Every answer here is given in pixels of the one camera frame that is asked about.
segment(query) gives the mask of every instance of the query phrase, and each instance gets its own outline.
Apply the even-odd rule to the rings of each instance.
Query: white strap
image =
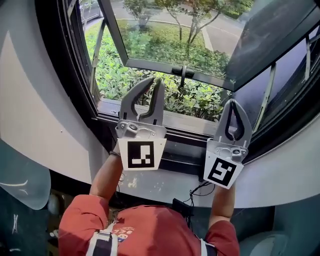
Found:
[[[110,256],[117,256],[118,253],[118,237],[115,234],[111,234],[112,236],[112,246]]]
[[[106,229],[96,231],[93,233],[93,236],[90,239],[89,247],[86,252],[86,256],[92,256],[94,254],[94,250],[96,247],[97,239],[109,241],[110,236],[112,237],[112,244],[111,244],[111,252],[110,256],[117,256],[118,252],[118,237],[115,234],[112,234],[112,229],[114,227],[114,222],[111,223]]]
[[[201,256],[208,256],[206,242],[201,238]]]
[[[89,248],[86,251],[85,256],[92,256],[94,254],[94,250],[95,250],[96,243],[97,243],[97,238],[98,238],[98,232],[94,232],[93,236],[90,239]]]

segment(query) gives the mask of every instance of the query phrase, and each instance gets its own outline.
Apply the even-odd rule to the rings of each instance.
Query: window latch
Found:
[[[181,76],[180,88],[185,86],[185,78],[192,78],[195,74],[195,72],[187,68],[186,65],[183,65],[182,67],[174,66],[172,68],[172,73],[174,75]]]

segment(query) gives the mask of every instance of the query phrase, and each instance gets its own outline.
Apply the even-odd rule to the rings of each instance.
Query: tree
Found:
[[[141,30],[145,29],[150,18],[157,13],[148,0],[124,0],[124,7],[138,21]]]
[[[243,12],[250,9],[254,0],[190,0],[191,10],[181,8],[181,10],[192,17],[191,28],[187,43],[190,45],[195,40],[199,32],[210,23],[214,22],[218,16],[225,10],[229,9],[241,15]],[[206,18],[211,18],[202,25],[202,21]]]
[[[179,39],[182,40],[182,27],[178,20],[177,14],[181,12],[181,9],[178,6],[182,3],[183,0],[155,0],[154,3],[161,7],[165,8],[167,12],[175,19],[176,23],[179,26]]]

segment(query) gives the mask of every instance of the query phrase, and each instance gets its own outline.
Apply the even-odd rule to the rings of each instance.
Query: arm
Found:
[[[119,146],[113,151],[119,153]],[[94,232],[106,228],[109,200],[116,191],[122,170],[121,158],[110,155],[96,174],[90,194],[80,194],[73,199],[59,225],[59,255],[85,255]]]
[[[240,255],[236,230],[230,223],[235,206],[235,190],[235,185],[229,190],[218,186],[212,202],[209,230],[205,240],[214,245],[221,256]]]
[[[120,153],[118,143],[113,151]],[[94,177],[90,195],[102,197],[109,201],[117,189],[122,171],[121,158],[111,154]]]
[[[230,189],[220,186],[216,188],[209,218],[209,229],[218,221],[230,221],[235,207],[235,191],[235,184]]]

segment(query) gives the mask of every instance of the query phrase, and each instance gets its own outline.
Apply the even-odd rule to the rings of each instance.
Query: red shirt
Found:
[[[94,232],[106,228],[108,215],[105,199],[76,196],[59,226],[59,255],[86,255]],[[201,242],[186,220],[164,206],[141,205],[120,211],[112,233],[118,236],[117,251],[121,256],[201,255]],[[213,224],[204,240],[217,248],[218,256],[240,254],[235,228],[226,220]]]

